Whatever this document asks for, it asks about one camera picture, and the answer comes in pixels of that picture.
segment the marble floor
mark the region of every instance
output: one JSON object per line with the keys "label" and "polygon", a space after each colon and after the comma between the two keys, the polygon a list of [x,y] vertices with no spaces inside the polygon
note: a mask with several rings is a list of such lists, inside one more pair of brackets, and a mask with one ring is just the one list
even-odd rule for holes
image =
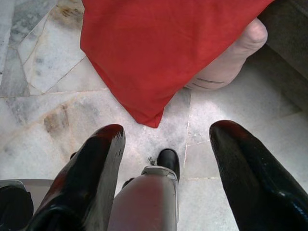
{"label": "marble floor", "polygon": [[[64,17],[65,7],[74,8]],[[211,150],[209,126],[234,120],[257,136],[308,191],[308,116],[245,64],[214,92],[180,90],[157,129],[136,124],[79,48],[79,0],[1,0],[0,179],[53,179],[85,139],[119,123],[127,145],[118,187],[148,157],[178,151],[180,231],[235,231],[237,226]]]}

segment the red fabric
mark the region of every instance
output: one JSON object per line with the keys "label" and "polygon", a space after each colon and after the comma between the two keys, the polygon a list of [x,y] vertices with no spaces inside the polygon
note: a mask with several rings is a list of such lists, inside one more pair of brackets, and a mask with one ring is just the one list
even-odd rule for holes
{"label": "red fabric", "polygon": [[83,0],[81,48],[138,123],[166,104],[273,0]]}

